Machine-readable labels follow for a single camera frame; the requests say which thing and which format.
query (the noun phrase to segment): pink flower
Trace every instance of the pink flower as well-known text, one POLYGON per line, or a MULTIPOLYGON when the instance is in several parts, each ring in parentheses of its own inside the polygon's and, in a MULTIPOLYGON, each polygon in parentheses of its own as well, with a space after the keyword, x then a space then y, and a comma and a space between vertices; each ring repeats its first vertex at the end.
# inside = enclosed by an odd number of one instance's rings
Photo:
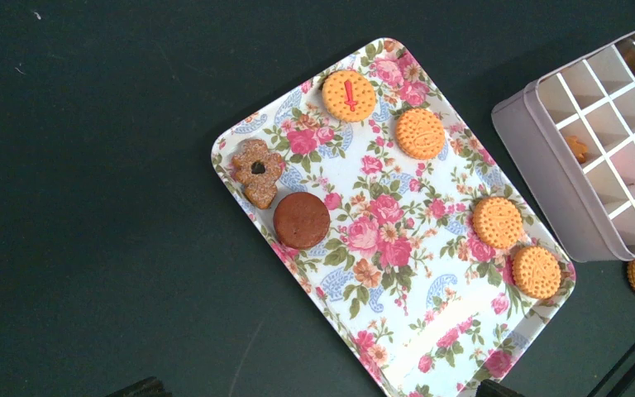
POLYGON ((490 301, 490 307, 493 308, 495 314, 500 314, 510 307, 510 300, 504 292, 501 292, 497 298, 490 301))
POLYGON ((333 209, 339 208, 341 205, 341 197, 337 193, 330 193, 325 196, 325 207, 332 211, 333 209))
POLYGON ((432 369, 432 356, 428 354, 420 357, 420 362, 418 364, 418 369, 424 373, 427 373, 429 370, 432 369))
POLYGON ((370 206, 371 213, 379 221, 379 225, 396 223, 404 214, 395 198, 387 194, 381 194, 376 200, 371 200, 370 206))
POLYGON ((403 75, 400 73, 398 64, 393 62, 393 60, 381 58, 374 63, 376 65, 376 75, 387 85, 396 88, 403 83, 403 75))
POLYGON ((420 191, 420 181, 412 178, 410 180, 410 191, 411 192, 419 192, 420 191))
POLYGON ((366 352, 369 347, 374 346, 374 334, 368 331, 359 331, 356 334, 356 340, 354 341, 356 345, 360 348, 361 352, 366 352))
POLYGON ((410 251, 413 248, 407 237, 398 237, 395 242, 379 242, 381 251, 381 263, 383 266, 405 266, 410 260, 410 251))
POLYGON ((482 242, 474 233, 469 233, 468 244, 471 254, 479 262, 487 262, 495 257, 495 249, 482 242))
POLYGON ((318 147, 314 130, 291 131, 286 137, 291 144, 291 151, 299 155, 306 155, 318 147))
POLYGON ((488 356, 484 366, 494 378, 502 378, 512 368, 513 358, 506 352, 496 350, 488 356))
POLYGON ((320 145, 325 142, 331 141, 334 136, 335 132, 330 127, 320 127, 315 130, 315 137, 317 138, 317 141, 320 143, 320 145))
POLYGON ((439 198, 434 200, 432 204, 430 204, 429 209, 432 211, 432 215, 435 219, 439 219, 444 216, 446 212, 446 208, 444 208, 444 202, 439 198))
POLYGON ((413 106, 420 106, 425 102, 427 92, 429 92, 429 87, 425 83, 420 81, 414 83, 406 81, 400 89, 400 97, 413 106))
POLYGON ((505 266, 503 267, 503 281, 507 285, 514 285, 513 262, 514 259, 512 256, 508 256, 507 258, 505 258, 505 266))
POLYGON ((364 171, 364 174, 375 174, 380 172, 383 169, 383 163, 381 160, 372 157, 370 155, 365 155, 361 158, 361 164, 364 165, 361 167, 361 170, 364 171))
POLYGON ((303 91, 303 93, 307 93, 308 91, 310 91, 312 87, 313 87, 313 79, 307 80, 303 82, 302 84, 300 84, 300 90, 303 91))
POLYGON ((375 219, 361 217, 349 225, 347 232, 347 246, 350 250, 358 251, 363 256, 374 255, 379 236, 379 224, 375 219))
POLYGON ((425 324, 429 324, 434 320, 434 310, 429 309, 425 312, 425 324))
POLYGON ((488 153, 483 146, 478 150, 478 152, 483 156, 483 161, 485 161, 488 165, 495 165, 495 160, 493 160, 493 157, 490 157, 490 153, 488 153))
POLYGON ((466 321, 463 323, 459 323, 456 327, 459 328, 460 333, 464 333, 469 330, 471 324, 473 323, 473 317, 468 317, 466 321))
POLYGON ((437 347, 450 347, 459 338, 459 330, 456 327, 449 330, 443 337, 437 341, 437 347))
POLYGON ((286 133, 295 131, 296 130, 295 122, 292 122, 290 120, 285 120, 284 122, 281 123, 281 129, 284 130, 286 133))

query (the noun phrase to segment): red icing mark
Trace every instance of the red icing mark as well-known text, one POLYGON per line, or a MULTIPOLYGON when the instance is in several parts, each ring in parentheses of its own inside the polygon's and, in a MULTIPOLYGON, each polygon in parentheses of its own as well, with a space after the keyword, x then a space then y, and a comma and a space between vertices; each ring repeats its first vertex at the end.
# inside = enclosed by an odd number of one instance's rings
POLYGON ((354 105, 356 105, 358 102, 355 101, 351 96, 351 81, 344 80, 344 89, 346 90, 346 101, 344 101, 344 104, 349 105, 349 110, 354 112, 354 105))

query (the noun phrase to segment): floral tray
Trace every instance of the floral tray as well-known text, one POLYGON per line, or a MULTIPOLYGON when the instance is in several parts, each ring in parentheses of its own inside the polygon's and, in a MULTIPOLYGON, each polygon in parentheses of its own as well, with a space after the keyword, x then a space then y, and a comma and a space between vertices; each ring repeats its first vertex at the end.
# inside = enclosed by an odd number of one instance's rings
POLYGON ((212 165, 235 200, 389 396, 474 395, 502 379, 568 299, 575 271, 565 252, 510 184, 437 86, 402 44, 378 39, 224 132, 212 165), (353 69, 374 86, 377 104, 361 123, 340 122, 322 105, 330 73, 353 69), (430 161, 407 157, 393 137, 399 114, 428 108, 446 128, 430 161), (242 141, 265 140, 284 157, 279 195, 254 208, 233 178, 242 141), (282 246, 276 204, 303 191, 332 215, 325 240, 306 251, 282 246), (525 234, 509 251, 472 232, 480 198, 504 196, 523 215, 525 234), (520 294, 513 254, 541 245, 563 280, 549 300, 520 294))

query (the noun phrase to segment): dark green surface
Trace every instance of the dark green surface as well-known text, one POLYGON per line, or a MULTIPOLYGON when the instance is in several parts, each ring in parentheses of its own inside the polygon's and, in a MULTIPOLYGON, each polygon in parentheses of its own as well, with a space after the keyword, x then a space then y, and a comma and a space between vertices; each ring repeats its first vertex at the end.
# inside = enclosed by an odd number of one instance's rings
MULTIPOLYGON (((635 1, 379 3, 0 5, 0 396, 148 375, 175 397, 380 395, 213 173, 212 142, 392 36, 527 193, 491 108, 635 30, 635 1)), ((585 395, 634 342, 624 266, 577 270, 508 387, 585 395)))

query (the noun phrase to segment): cookie hole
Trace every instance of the cookie hole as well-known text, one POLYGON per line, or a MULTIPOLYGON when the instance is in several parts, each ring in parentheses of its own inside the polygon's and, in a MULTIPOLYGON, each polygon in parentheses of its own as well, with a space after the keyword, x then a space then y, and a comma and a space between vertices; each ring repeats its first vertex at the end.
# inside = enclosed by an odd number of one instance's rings
POLYGON ((266 172, 266 167, 264 167, 264 163, 262 163, 261 161, 255 161, 254 163, 252 163, 251 170, 252 174, 259 175, 266 172))

